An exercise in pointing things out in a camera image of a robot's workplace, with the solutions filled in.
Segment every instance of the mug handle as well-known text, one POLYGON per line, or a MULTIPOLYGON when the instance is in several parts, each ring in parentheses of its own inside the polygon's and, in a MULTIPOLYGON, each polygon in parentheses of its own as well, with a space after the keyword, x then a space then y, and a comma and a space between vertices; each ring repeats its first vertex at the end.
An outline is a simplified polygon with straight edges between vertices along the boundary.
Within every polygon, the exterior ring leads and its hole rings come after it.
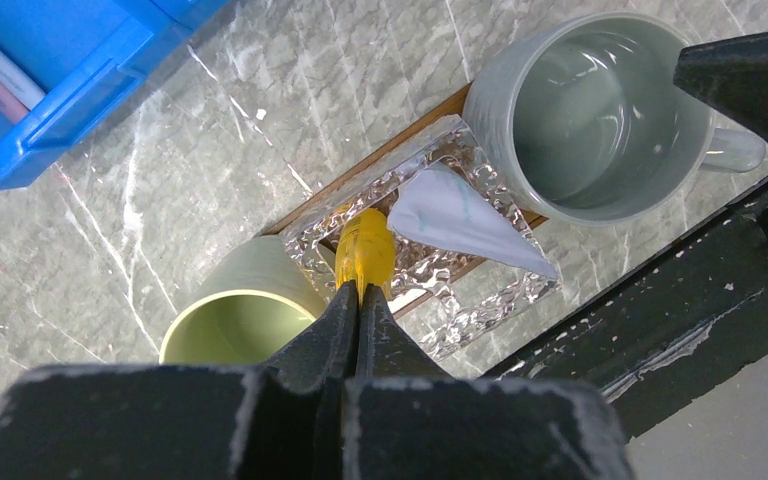
POLYGON ((767 144, 753 133, 716 128, 699 169, 709 172, 746 173, 761 165, 766 150, 767 144))

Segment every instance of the wooden board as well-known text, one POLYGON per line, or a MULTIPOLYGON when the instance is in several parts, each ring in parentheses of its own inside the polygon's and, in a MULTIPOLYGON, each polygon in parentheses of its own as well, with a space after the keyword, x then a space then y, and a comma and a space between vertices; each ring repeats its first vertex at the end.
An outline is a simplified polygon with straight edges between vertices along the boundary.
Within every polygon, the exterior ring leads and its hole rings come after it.
MULTIPOLYGON (((267 234, 277 234, 281 230, 287 227, 290 223, 292 223, 294 220, 299 218, 299 215, 305 209, 307 209, 308 205, 312 202, 320 199, 323 196, 329 195, 334 190, 341 187, 343 184, 345 184, 350 178, 354 177, 358 173, 366 170, 371 165, 373 165, 375 162, 381 159, 386 153, 390 152, 394 148, 401 145, 404 141, 411 138, 412 136, 416 135, 422 129, 425 127, 431 125, 441 117, 444 117, 446 115, 461 115, 463 113, 464 104, 466 103, 466 94, 469 92, 470 85, 467 85, 463 87, 462 89, 455 92, 454 95, 444 100, 440 105, 437 105, 434 107, 430 112, 426 113, 422 116, 419 120, 412 123, 408 128, 404 129, 401 133, 396 135, 395 137, 391 138, 390 141, 385 143, 381 148, 378 150, 372 152, 371 155, 364 158, 360 163, 355 165, 354 167, 350 168, 346 173, 340 175, 337 177, 336 180, 328 184, 325 188, 320 190, 316 195, 308 199, 305 203, 301 204, 298 208, 290 212, 289 215, 282 218, 278 221, 275 225, 273 225, 269 230, 266 231, 267 234)), ((531 228, 537 228, 540 224, 542 224, 544 221, 546 221, 546 217, 537 215, 533 212, 523 212, 525 215, 525 220, 528 222, 528 225, 531 226, 531 228)), ((457 280, 467 273, 475 270, 476 267, 484 263, 483 258, 477 258, 473 260, 472 262, 468 263, 465 267, 461 268, 457 272, 454 273, 453 279, 457 280)), ((420 303, 427 300, 431 295, 426 294, 422 297, 414 300, 413 302, 409 303, 407 306, 401 308, 396 314, 396 317, 399 317, 401 315, 404 315, 408 311, 415 308, 420 303)))

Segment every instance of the crinkled foil sheet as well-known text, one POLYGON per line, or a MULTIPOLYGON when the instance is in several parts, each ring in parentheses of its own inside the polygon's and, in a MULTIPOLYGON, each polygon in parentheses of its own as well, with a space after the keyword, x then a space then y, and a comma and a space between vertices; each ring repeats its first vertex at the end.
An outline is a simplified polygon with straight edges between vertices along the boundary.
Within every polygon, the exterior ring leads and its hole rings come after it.
MULTIPOLYGON (((330 195, 316 201, 281 232, 287 252, 323 298, 331 300, 336 293, 336 281, 334 271, 316 246, 322 242, 334 249, 343 225, 369 207, 388 212, 398 198, 398 187, 436 162, 443 162, 466 179, 542 253, 522 211, 514 205, 497 173, 487 163, 484 151, 469 127, 459 116, 450 115, 429 125, 330 195)), ((517 270, 517 279, 513 283, 477 304, 467 306, 453 293, 451 285, 458 271, 475 257, 423 245, 398 235, 396 241, 391 308, 397 314, 399 308, 424 292, 442 302, 448 318, 442 319, 439 323, 442 326, 435 331, 415 339, 437 361, 464 348, 560 287, 555 279, 517 270)))

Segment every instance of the yellow object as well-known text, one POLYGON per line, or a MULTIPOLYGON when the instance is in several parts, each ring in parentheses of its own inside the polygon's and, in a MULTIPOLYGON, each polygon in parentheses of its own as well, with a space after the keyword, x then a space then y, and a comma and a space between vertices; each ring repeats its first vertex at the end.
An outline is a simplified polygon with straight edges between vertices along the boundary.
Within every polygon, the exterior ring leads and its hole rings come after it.
POLYGON ((395 268, 396 245, 383 213, 368 208, 346 223, 337 244, 338 288, 356 280, 360 302, 370 283, 389 296, 395 268))

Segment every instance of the marble surface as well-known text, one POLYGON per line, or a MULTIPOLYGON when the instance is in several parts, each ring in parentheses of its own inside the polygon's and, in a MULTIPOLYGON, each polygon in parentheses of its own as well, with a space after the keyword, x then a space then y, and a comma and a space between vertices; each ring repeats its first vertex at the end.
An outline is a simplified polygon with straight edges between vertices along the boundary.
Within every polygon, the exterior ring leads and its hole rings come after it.
MULTIPOLYGON (((34 185, 0 193, 0 393, 40 364, 155 361, 188 292, 231 248, 513 39, 619 8, 693 42, 768 30, 768 1, 756 0, 232 2, 34 185)), ((616 228, 550 220, 537 236, 561 267, 563 293, 445 367, 482 373, 766 173, 768 162, 742 176, 700 173, 616 228)), ((464 285, 492 277, 478 270, 464 285)), ((422 333, 421 322, 405 326, 422 333)))

